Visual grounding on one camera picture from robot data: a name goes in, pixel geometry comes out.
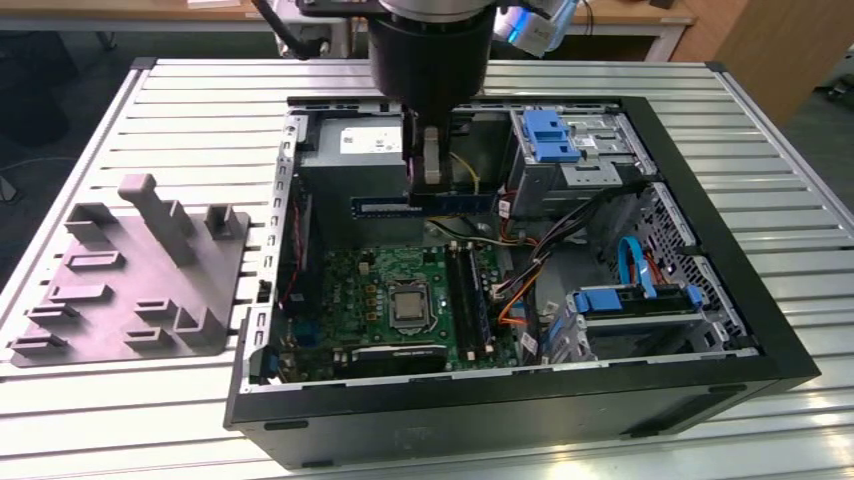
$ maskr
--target ram slot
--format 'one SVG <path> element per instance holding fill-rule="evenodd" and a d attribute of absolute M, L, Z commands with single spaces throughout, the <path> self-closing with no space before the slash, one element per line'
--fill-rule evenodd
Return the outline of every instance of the ram slot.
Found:
<path fill-rule="evenodd" d="M 452 243 L 444 248 L 448 278 L 448 299 L 454 315 L 459 358 L 474 360 L 492 353 L 492 334 L 486 299 L 478 276 L 471 245 Z"/>

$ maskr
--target yellow wire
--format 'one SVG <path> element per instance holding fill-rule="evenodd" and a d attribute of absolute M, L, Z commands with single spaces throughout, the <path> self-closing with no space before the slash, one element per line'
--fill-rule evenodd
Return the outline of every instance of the yellow wire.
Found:
<path fill-rule="evenodd" d="M 454 152 L 451 152 L 451 158 L 456 160 L 459 163 L 462 163 L 463 167 L 466 167 L 466 170 L 468 170 L 468 175 L 471 175 L 471 181 L 475 184 L 475 195 L 478 195 L 478 193 L 480 193 L 480 177 L 478 177 L 478 173 L 475 172 L 475 169 L 471 168 L 471 164 L 466 160 L 463 160 L 463 157 L 456 155 Z"/>

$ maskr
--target robot end effector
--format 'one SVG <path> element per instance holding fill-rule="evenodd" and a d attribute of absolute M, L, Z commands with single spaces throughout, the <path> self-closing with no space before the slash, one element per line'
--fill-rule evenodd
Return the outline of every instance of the robot end effector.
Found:
<path fill-rule="evenodd" d="M 254 3 L 258 6 L 266 1 Z M 480 91 L 494 33 L 542 56 L 561 43 L 578 0 L 296 3 L 306 16 L 367 19 L 374 82 L 403 108 L 410 203 L 424 202 L 451 189 L 451 111 Z M 259 11 L 282 37 L 284 27 L 275 25 L 278 18 L 268 18 L 262 7 Z"/>

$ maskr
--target aluminum table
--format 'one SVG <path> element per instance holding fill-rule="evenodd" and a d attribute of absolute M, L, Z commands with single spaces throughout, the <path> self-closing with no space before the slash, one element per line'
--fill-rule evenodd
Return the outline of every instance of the aluminum table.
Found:
<path fill-rule="evenodd" d="M 0 345 L 27 324 L 69 235 L 69 205 L 152 173 L 188 212 L 230 202 L 260 224 L 290 96 L 374 93 L 359 61 L 159 60 L 124 80 L 0 295 Z M 677 437 L 363 465 L 364 478 L 657 479 L 854 472 L 853 217 L 726 73 L 702 64 L 492 62 L 486 93 L 646 96 L 823 375 Z M 263 242 L 250 233 L 236 298 Z M 246 317 L 236 306 L 236 330 Z M 0 478 L 259 478 L 290 472 L 222 428 L 236 336 L 207 358 L 17 369 L 0 351 Z M 335 477 L 350 470 L 322 471 Z"/>

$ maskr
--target green circuit board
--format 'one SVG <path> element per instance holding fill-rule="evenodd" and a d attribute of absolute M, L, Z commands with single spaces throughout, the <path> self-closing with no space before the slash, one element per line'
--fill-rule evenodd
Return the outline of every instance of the green circuit board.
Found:
<path fill-rule="evenodd" d="M 475 258 L 480 280 L 488 286 L 499 279 L 492 247 L 479 249 Z M 470 361 L 458 355 L 442 247 L 330 251 L 324 262 L 316 343 L 296 353 L 306 380 L 335 379 L 330 352 L 354 346 L 423 342 L 444 345 L 448 348 L 448 371 L 517 366 L 509 329 L 492 329 L 495 352 L 490 357 Z M 411 334 L 402 333 L 390 322 L 390 289 L 400 285 L 426 286 L 428 290 L 432 323 Z"/>

